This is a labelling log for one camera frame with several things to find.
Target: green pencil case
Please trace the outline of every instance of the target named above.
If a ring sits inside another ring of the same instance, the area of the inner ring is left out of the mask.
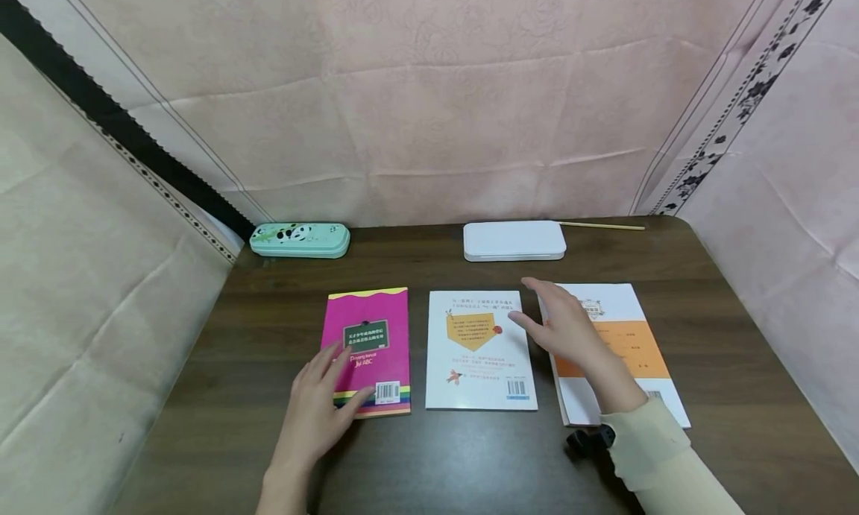
[[[333,222],[269,222],[251,235],[251,250],[261,256],[338,259],[349,249],[349,228]]]

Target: small bird illustration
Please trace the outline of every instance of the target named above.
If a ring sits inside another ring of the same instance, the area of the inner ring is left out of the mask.
[[[448,383],[453,381],[454,385],[459,386],[459,378],[462,377],[461,373],[457,373],[456,370],[450,371],[450,377],[447,378]]]

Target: left hand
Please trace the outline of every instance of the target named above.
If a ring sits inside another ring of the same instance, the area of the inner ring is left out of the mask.
[[[375,392],[373,386],[365,387],[343,407],[334,407],[334,385],[350,363],[350,347],[332,362],[338,346],[335,342],[318,352],[292,382],[289,407],[271,459],[272,469],[289,467],[309,471],[340,440],[355,419],[358,408]]]

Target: white book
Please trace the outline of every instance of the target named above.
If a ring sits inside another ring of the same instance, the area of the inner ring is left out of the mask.
[[[431,291],[426,408],[537,410],[519,291]]]
[[[558,285],[577,296],[600,337],[623,359],[638,385],[650,397],[665,402],[680,426],[691,427],[632,284]],[[542,301],[539,308],[546,322],[548,315]],[[582,370],[555,356],[552,369],[564,425],[599,425],[600,406]]]

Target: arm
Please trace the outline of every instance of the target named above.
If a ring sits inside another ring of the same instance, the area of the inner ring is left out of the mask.
[[[346,347],[332,362],[337,347],[328,346],[295,376],[280,437],[263,478],[257,515],[306,513],[313,465],[340,440],[374,391],[373,387],[363,388],[343,408],[334,407],[334,384],[349,363],[349,352]]]
[[[544,350],[576,362],[594,389],[615,472],[649,514],[741,514],[742,510],[691,448],[665,405],[648,397],[622,359],[603,342],[579,301],[551,282],[522,279],[549,313],[541,325],[521,312],[510,318]]]

